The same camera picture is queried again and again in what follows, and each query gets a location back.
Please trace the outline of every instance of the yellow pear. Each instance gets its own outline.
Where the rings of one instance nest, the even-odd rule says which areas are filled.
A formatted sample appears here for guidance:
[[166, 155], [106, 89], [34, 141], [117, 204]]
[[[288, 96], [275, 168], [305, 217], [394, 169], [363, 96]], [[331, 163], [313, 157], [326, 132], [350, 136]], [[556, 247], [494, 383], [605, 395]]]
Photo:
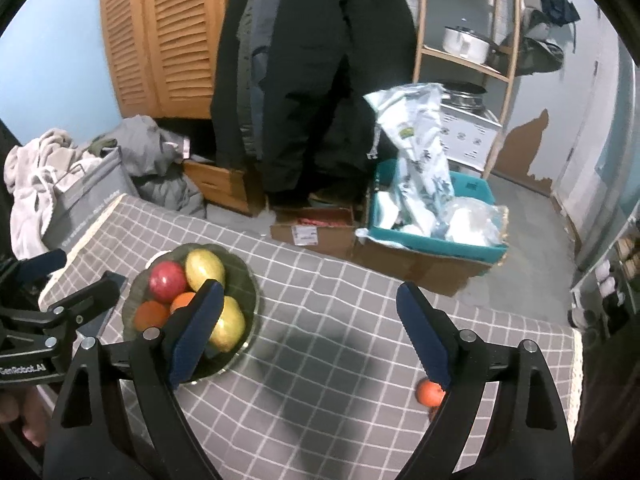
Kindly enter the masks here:
[[222, 314], [213, 327], [209, 341], [221, 352], [229, 352], [240, 341], [244, 328], [244, 315], [238, 302], [231, 296], [225, 296]]
[[225, 286], [225, 266], [219, 257], [206, 249], [194, 249], [187, 255], [184, 273], [194, 292], [198, 291], [205, 280], [217, 280]]

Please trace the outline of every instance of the red apple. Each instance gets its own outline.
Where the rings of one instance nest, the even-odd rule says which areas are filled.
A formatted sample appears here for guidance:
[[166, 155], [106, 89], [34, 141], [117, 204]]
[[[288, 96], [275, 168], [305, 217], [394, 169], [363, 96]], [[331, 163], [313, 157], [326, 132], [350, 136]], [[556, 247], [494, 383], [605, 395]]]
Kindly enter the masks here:
[[187, 278], [176, 262], [160, 262], [151, 269], [149, 291], [160, 303], [171, 303], [187, 290]]

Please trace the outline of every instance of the human hand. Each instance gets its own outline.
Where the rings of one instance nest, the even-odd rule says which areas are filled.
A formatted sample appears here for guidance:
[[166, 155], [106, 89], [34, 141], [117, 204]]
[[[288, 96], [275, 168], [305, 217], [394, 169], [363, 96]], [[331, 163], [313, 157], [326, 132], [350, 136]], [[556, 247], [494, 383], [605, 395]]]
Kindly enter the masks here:
[[24, 421], [24, 437], [34, 446], [42, 446], [49, 431], [49, 414], [35, 386], [0, 392], [0, 424], [8, 424], [20, 416]]

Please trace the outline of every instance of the gray checkered tablecloth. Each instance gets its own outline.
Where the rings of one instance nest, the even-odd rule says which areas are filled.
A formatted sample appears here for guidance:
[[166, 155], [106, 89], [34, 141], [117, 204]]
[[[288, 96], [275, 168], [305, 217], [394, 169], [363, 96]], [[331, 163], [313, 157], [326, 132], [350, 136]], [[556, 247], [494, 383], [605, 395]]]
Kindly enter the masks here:
[[[414, 398], [424, 371], [396, 314], [398, 280], [126, 196], [42, 303], [98, 280], [107, 269], [119, 272], [129, 280], [101, 337], [103, 343], [119, 341], [130, 282], [158, 251], [187, 242], [217, 243], [240, 256], [263, 299], [260, 330], [243, 357], [223, 374], [176, 392], [222, 477], [395, 478], [429, 424]], [[485, 341], [515, 346], [523, 338], [535, 340], [566, 412], [571, 329], [426, 296], [457, 327]], [[496, 386], [485, 389], [458, 468], [476, 460]], [[145, 436], [132, 384], [123, 381], [123, 391], [132, 430]]]

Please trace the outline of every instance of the pot lid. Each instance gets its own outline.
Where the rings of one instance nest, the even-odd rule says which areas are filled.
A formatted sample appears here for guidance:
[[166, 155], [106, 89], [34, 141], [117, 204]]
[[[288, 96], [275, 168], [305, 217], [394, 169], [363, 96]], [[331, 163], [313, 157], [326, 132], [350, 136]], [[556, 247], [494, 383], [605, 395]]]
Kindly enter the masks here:
[[486, 89], [480, 85], [469, 83], [467, 81], [452, 81], [449, 79], [438, 79], [434, 81], [440, 83], [449, 92], [455, 92], [457, 94], [469, 94], [469, 95], [483, 95], [486, 94]]
[[478, 40], [486, 41], [488, 44], [492, 46], [494, 45], [494, 42], [490, 38], [486, 37], [484, 34], [480, 34], [479, 32], [471, 30], [470, 28], [461, 27], [461, 26], [445, 27], [445, 28], [448, 28], [449, 30], [454, 30], [455, 32], [464, 32], [465, 34], [473, 36], [474, 38], [478, 38]]

